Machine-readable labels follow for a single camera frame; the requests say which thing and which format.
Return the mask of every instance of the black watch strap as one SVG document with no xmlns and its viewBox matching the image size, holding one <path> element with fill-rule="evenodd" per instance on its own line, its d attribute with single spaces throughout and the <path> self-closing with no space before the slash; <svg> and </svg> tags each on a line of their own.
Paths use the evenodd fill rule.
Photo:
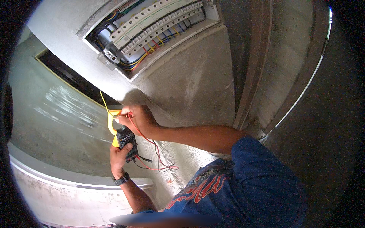
<svg viewBox="0 0 365 228">
<path fill-rule="evenodd" d="M 114 177 L 112 177 L 112 179 L 116 185 L 122 185 L 125 182 L 127 182 L 130 178 L 129 178 L 128 173 L 124 172 L 124 176 L 122 178 L 120 178 L 119 180 L 116 180 Z"/>
</svg>

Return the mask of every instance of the yellow trim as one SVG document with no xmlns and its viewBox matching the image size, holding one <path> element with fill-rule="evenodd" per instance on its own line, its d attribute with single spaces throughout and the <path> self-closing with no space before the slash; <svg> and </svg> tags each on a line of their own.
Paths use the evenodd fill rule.
<svg viewBox="0 0 365 228">
<path fill-rule="evenodd" d="M 61 81 L 63 81 L 65 84 L 67 84 L 68 86 L 70 86 L 71 88 L 73 88 L 74 90 L 76 90 L 77 92 L 79 92 L 80 94 L 82 94 L 84 97 L 86 97 L 87 99 L 91 100 L 92 102 L 94 102 L 95 104 L 99 105 L 100 107 L 102 107 L 104 109 L 104 106 L 102 106 L 101 104 L 99 104 L 98 102 L 94 101 L 93 99 L 91 99 L 90 97 L 86 96 L 85 94 L 81 93 L 78 89 L 76 89 L 75 87 L 73 87 L 72 85 L 70 85 L 68 82 L 66 82 L 65 80 L 63 80 L 60 76 L 58 76 L 55 72 L 53 72 L 51 69 L 48 68 L 48 66 L 46 66 L 38 57 L 42 54 L 44 54 L 48 49 L 43 50 L 42 52 L 40 52 L 38 55 L 35 56 L 35 59 L 40 62 L 40 64 L 42 64 L 42 66 L 44 66 L 47 70 L 49 70 L 53 75 L 55 75 L 57 78 L 59 78 Z"/>
<path fill-rule="evenodd" d="M 45 48 L 43 51 L 41 51 L 40 53 L 38 53 L 38 55 L 35 56 L 35 58 L 37 59 L 39 56 L 44 55 L 44 53 L 48 51 L 48 48 Z"/>
</svg>

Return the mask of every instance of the electrical wire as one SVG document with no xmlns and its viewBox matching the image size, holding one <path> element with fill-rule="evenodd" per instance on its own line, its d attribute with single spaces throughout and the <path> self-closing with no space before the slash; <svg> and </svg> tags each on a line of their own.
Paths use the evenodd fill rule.
<svg viewBox="0 0 365 228">
<path fill-rule="evenodd" d="M 180 35 L 180 34 L 179 34 L 179 32 L 178 32 L 178 31 L 177 31 L 174 27 L 172 27 L 172 28 L 175 30 L 175 32 L 176 32 L 178 35 Z"/>
<path fill-rule="evenodd" d="M 105 29 L 110 33 L 112 34 L 113 32 L 108 28 L 108 27 L 105 27 Z"/>
<path fill-rule="evenodd" d="M 102 100 L 103 100 L 103 102 L 104 102 L 104 105 L 105 105 L 105 109 L 107 110 L 107 112 L 110 114 L 110 115 L 112 115 L 111 113 L 110 113 L 110 111 L 109 111 L 109 109 L 108 109 L 108 107 L 107 107 L 107 104 L 106 104 L 106 102 L 105 102 L 105 100 L 104 100 L 104 97 L 103 97 L 103 94 L 102 94 L 102 92 L 100 91 L 100 95 L 101 95 L 101 98 L 102 98 Z M 155 143 L 155 141 L 153 141 L 153 142 L 151 142 L 150 140 L 148 140 L 140 131 L 139 131 L 139 129 L 137 128 L 137 126 L 134 124 L 134 122 L 132 121 L 132 119 L 131 119 L 131 114 L 130 113 L 127 113 L 127 116 L 128 116 L 128 118 L 129 118 L 129 120 L 130 120 L 130 122 L 133 124 L 133 126 L 137 129 L 137 131 L 138 131 L 138 133 L 140 134 L 140 135 L 142 135 L 142 137 L 144 138 L 144 139 L 146 139 L 148 142 L 150 142 L 150 143 L 152 143 L 152 144 L 154 144 L 155 145 L 155 153 L 157 154 L 157 156 L 158 156 L 158 160 L 159 160 L 159 162 L 161 162 L 161 164 L 162 165 L 164 165 L 165 166 L 165 168 L 161 168 L 160 169 L 160 164 L 159 164 L 159 162 L 158 162 L 158 168 L 157 169 L 152 169 L 152 168 L 150 168 L 150 167 L 148 167 L 147 165 L 145 165 L 144 163 L 143 163 L 143 161 L 141 161 L 141 159 L 140 159 L 140 157 L 139 156 L 136 156 L 136 158 L 146 167 L 146 168 L 143 168 L 143 167 L 140 167 L 139 165 L 137 165 L 137 163 L 136 163 L 136 161 L 135 161 L 135 159 L 133 159 L 133 161 L 134 161 L 134 163 L 136 164 L 136 166 L 138 166 L 138 167 L 140 167 L 140 168 L 142 168 L 142 169 L 150 169 L 150 170 L 158 170 L 158 171 L 160 171 L 160 170 L 164 170 L 164 169 L 175 169 L 175 170 L 177 170 L 177 169 L 179 169 L 179 167 L 177 167 L 177 166 L 173 166 L 174 164 L 172 164 L 172 165 L 170 165 L 170 166 L 167 166 L 167 165 L 165 165 L 165 164 L 163 164 L 163 162 L 161 161 L 161 157 L 160 157 L 160 151 L 159 151 L 159 149 L 158 149 L 158 146 L 157 146 L 157 144 Z"/>
<path fill-rule="evenodd" d="M 100 90 L 100 95 L 101 95 L 101 98 L 102 98 L 102 100 L 103 100 L 103 102 L 104 102 L 104 105 L 105 105 L 105 108 L 106 108 L 107 112 L 108 112 L 110 115 L 112 115 L 112 114 L 110 113 L 110 111 L 109 111 L 108 107 L 107 107 L 107 104 L 106 104 L 106 102 L 105 102 L 105 100 L 104 100 L 104 97 L 103 97 L 103 94 L 101 93 L 101 90 Z"/>
<path fill-rule="evenodd" d="M 204 15 L 204 19 L 203 20 L 205 20 L 206 19 L 206 16 L 205 16 L 205 11 L 204 10 L 202 10 L 202 12 L 203 12 L 203 15 Z M 200 21 L 198 21 L 198 22 L 195 22 L 195 23 L 191 23 L 191 21 L 190 21 L 190 19 L 189 18 L 187 18 L 187 20 L 189 21 L 189 23 L 190 23 L 190 25 L 189 26 L 187 26 L 186 25 L 186 23 L 184 22 L 184 21 L 182 21 L 183 23 L 184 23 L 184 25 L 185 25 L 185 27 L 186 27 L 186 29 L 188 29 L 188 28 L 190 28 L 190 27 L 192 27 L 193 25 L 195 25 L 195 24 L 198 24 L 198 23 L 200 23 L 201 21 L 203 21 L 203 20 L 200 20 Z M 182 32 L 185 32 L 185 30 L 181 27 L 181 25 L 178 23 L 177 24 L 179 27 L 180 27 L 180 29 L 182 30 Z M 170 31 L 170 29 L 168 29 L 168 31 L 170 32 L 170 36 L 166 36 L 166 34 L 164 33 L 164 32 L 162 32 L 162 34 L 165 36 L 165 38 L 164 39 L 160 39 L 160 37 L 159 36 L 157 36 L 157 38 L 160 40 L 159 42 L 155 42 L 154 40 L 152 40 L 154 43 L 155 43 L 155 45 L 152 47 L 152 46 L 150 46 L 150 44 L 148 44 L 148 46 L 150 47 L 150 50 L 146 50 L 144 47 L 143 47 L 143 49 L 145 50 L 145 53 L 140 57 L 140 58 L 138 58 L 138 59 L 136 59 L 135 61 L 133 61 L 132 63 L 124 63 L 124 62 L 120 62 L 120 64 L 121 64 L 121 67 L 122 67 L 122 69 L 124 69 L 124 70 L 126 70 L 126 71 L 133 71 L 134 69 L 136 69 L 140 64 L 141 64 L 141 62 L 147 57 L 147 55 L 149 55 L 149 54 L 151 54 L 152 52 L 154 52 L 155 51 L 155 48 L 159 48 L 160 47 L 160 45 L 165 45 L 165 43 L 164 42 L 169 42 L 170 41 L 170 39 L 171 38 L 175 38 L 175 35 L 177 34 L 177 35 L 180 35 L 180 33 L 182 33 L 182 32 L 178 32 L 174 27 L 172 27 L 175 31 L 176 31 L 176 33 L 172 33 L 171 31 Z"/>
<path fill-rule="evenodd" d="M 113 19 L 115 17 L 115 15 L 116 15 L 116 12 L 114 12 L 114 15 L 111 18 L 109 18 L 107 21 Z"/>
<path fill-rule="evenodd" d="M 142 161 L 141 161 L 141 159 L 138 157 L 138 156 L 136 156 L 136 158 L 145 166 L 145 167 L 147 167 L 147 168 L 149 168 L 149 169 L 151 169 L 151 170 L 163 170 L 163 169 L 174 169 L 174 170 L 178 170 L 179 169 L 179 167 L 177 167 L 177 166 L 173 166 L 173 165 L 170 165 L 170 166 L 167 166 L 167 165 L 165 165 L 162 161 L 161 161 L 161 156 L 160 156 L 160 150 L 158 149 L 158 146 L 157 146 L 157 144 L 156 143 L 154 143 L 154 142 L 152 142 L 152 141 L 150 141 L 149 139 L 147 139 L 141 132 L 140 132 L 140 130 L 137 128 L 137 126 L 134 124 L 134 122 L 132 121 L 132 119 L 131 119 L 131 114 L 130 113 L 127 113 L 127 116 L 128 116 L 128 119 L 129 119 L 129 121 L 133 124 L 133 126 L 135 127 L 135 129 L 138 131 L 138 133 L 144 138 L 144 139 L 146 139 L 148 142 L 150 142 L 150 143 L 152 143 L 153 145 L 155 145 L 155 150 L 157 150 L 157 156 L 158 156 L 158 160 L 159 160 L 159 162 L 161 162 L 161 164 L 163 165 L 163 166 L 165 166 L 165 168 L 161 168 L 161 169 L 151 169 L 151 168 L 149 168 L 148 166 L 146 166 Z"/>
<path fill-rule="evenodd" d="M 179 23 L 177 25 L 180 27 L 180 29 L 182 30 L 182 32 L 185 32 L 185 30 L 181 27 L 181 25 Z"/>
<path fill-rule="evenodd" d="M 139 168 L 141 168 L 141 169 L 146 169 L 146 168 L 144 168 L 144 167 L 141 167 L 141 166 L 137 165 L 137 163 L 136 163 L 136 159 L 133 159 L 133 162 L 134 162 L 134 164 L 136 164 L 136 166 L 138 166 Z"/>
<path fill-rule="evenodd" d="M 160 168 L 160 163 L 157 163 L 157 169 L 159 169 L 159 168 Z M 164 172 L 166 172 L 166 171 L 169 171 L 169 169 L 167 169 L 167 170 L 165 170 L 165 171 L 160 171 L 160 170 L 159 170 L 159 172 L 160 172 L 160 173 L 164 173 Z"/>
<path fill-rule="evenodd" d="M 112 23 L 110 23 L 110 25 L 111 26 L 113 26 L 114 27 L 114 29 L 118 29 L 118 27 L 112 22 Z"/>
<path fill-rule="evenodd" d="M 98 44 L 100 45 L 101 49 L 103 50 L 103 49 L 104 49 L 104 46 L 103 46 L 103 44 L 100 42 L 100 40 L 99 40 L 99 39 L 97 39 L 96 41 L 98 42 Z"/>
<path fill-rule="evenodd" d="M 162 39 L 158 44 L 164 44 L 164 41 L 165 42 L 167 42 L 167 41 L 169 41 L 170 39 L 169 38 L 173 38 L 173 36 L 166 36 L 165 35 L 165 37 L 166 38 L 164 38 L 164 39 Z M 145 54 L 143 55 L 143 56 L 141 56 L 139 59 L 137 59 L 136 61 L 134 61 L 134 62 L 132 62 L 132 63 L 123 63 L 123 62 L 121 62 L 122 63 L 122 65 L 123 66 L 132 66 L 133 67 L 133 65 L 135 65 L 135 64 L 138 64 L 142 59 L 144 59 L 148 54 L 151 54 L 152 52 L 153 52 L 153 50 L 152 49 L 150 49 L 150 50 L 146 50 L 144 47 L 143 47 L 143 49 L 145 50 Z"/>
<path fill-rule="evenodd" d="M 163 44 L 163 41 L 169 40 L 169 37 L 166 36 L 166 38 L 162 39 L 162 41 L 160 41 L 159 43 Z M 137 59 L 136 61 L 126 64 L 121 62 L 121 64 L 123 65 L 122 68 L 127 70 L 127 71 L 131 71 L 134 70 L 135 68 L 137 68 L 139 66 L 139 64 L 141 63 L 141 61 L 149 54 L 151 54 L 153 51 L 152 49 L 150 50 L 145 50 L 145 54 L 143 56 L 141 56 L 139 59 Z"/>
</svg>

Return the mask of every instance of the blue wire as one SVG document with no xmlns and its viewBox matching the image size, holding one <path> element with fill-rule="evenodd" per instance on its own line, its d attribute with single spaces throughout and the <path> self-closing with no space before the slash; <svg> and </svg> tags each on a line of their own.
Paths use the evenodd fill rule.
<svg viewBox="0 0 365 228">
<path fill-rule="evenodd" d="M 182 32 L 185 32 L 185 30 L 184 30 L 184 29 L 182 29 L 182 27 L 180 26 L 180 24 L 179 24 L 179 23 L 178 23 L 177 25 L 181 28 Z"/>
<path fill-rule="evenodd" d="M 170 32 L 170 34 L 175 38 L 175 36 L 174 36 L 174 34 L 172 34 L 172 32 L 170 31 L 170 29 L 167 29 L 169 32 Z"/>
<path fill-rule="evenodd" d="M 163 33 L 163 35 L 165 36 L 165 38 L 167 39 L 167 41 L 165 41 L 165 43 L 167 43 L 167 42 L 169 42 L 170 41 L 170 39 L 165 35 L 165 33 Z M 135 60 L 135 61 L 133 61 L 132 63 L 129 63 L 129 64 L 132 64 L 132 65 L 130 65 L 130 66 L 123 66 L 123 69 L 131 69 L 131 68 L 133 68 L 136 64 L 137 64 L 137 62 L 142 58 L 142 56 L 141 57 L 139 57 L 137 60 Z"/>
<path fill-rule="evenodd" d="M 169 38 L 165 35 L 164 32 L 162 34 L 166 37 L 167 41 L 170 41 Z"/>
</svg>

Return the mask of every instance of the red wire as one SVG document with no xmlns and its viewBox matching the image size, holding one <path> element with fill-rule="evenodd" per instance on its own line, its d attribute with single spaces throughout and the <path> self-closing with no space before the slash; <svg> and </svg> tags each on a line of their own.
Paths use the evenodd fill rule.
<svg viewBox="0 0 365 228">
<path fill-rule="evenodd" d="M 148 167 L 147 165 L 145 165 L 143 163 L 143 161 L 141 161 L 141 159 L 139 158 L 139 156 L 136 156 L 136 158 L 147 168 L 147 169 L 150 169 L 150 170 L 163 170 L 163 169 L 167 169 L 167 168 L 170 168 L 170 167 L 165 167 L 165 168 L 161 168 L 161 169 L 152 169 L 150 167 Z"/>
<path fill-rule="evenodd" d="M 154 42 L 155 43 L 155 45 L 157 45 L 158 47 L 160 47 L 154 40 L 152 40 L 152 42 Z"/>
<path fill-rule="evenodd" d="M 143 50 L 145 50 L 145 52 L 147 53 L 147 55 L 149 55 L 150 53 L 148 53 L 148 51 L 145 49 L 145 47 L 142 47 Z"/>
<path fill-rule="evenodd" d="M 146 139 L 148 142 L 150 142 L 150 143 L 152 143 L 152 144 L 154 144 L 155 145 L 155 147 L 156 147 L 156 149 L 157 149 L 157 152 L 158 152 L 158 160 L 160 161 L 160 163 L 163 165 L 163 166 L 165 166 L 165 168 L 161 168 L 161 169 L 151 169 L 151 168 L 149 168 L 149 167 L 147 167 L 142 161 L 141 161 L 141 159 L 137 156 L 136 158 L 140 161 L 140 162 L 142 162 L 142 164 L 144 165 L 144 166 L 146 166 L 147 168 L 149 168 L 149 169 L 151 169 L 151 170 L 162 170 L 162 169 L 166 169 L 166 168 L 169 168 L 169 169 L 175 169 L 175 170 L 177 170 L 177 169 L 179 169 L 179 167 L 177 167 L 177 166 L 167 166 L 167 165 L 165 165 L 162 161 L 161 161 L 161 156 L 160 156 L 160 150 L 158 149 L 158 146 L 157 146 L 157 144 L 156 143 L 154 143 L 154 142 L 151 142 L 149 139 L 147 139 L 141 132 L 140 132 L 140 130 L 137 128 L 137 126 L 134 124 L 134 122 L 132 121 L 132 119 L 131 119 L 131 114 L 130 113 L 127 113 L 127 116 L 128 116 L 128 119 L 129 119 L 129 121 L 133 124 L 133 126 L 136 128 L 136 130 L 138 131 L 138 133 L 144 138 L 144 139 Z"/>
</svg>

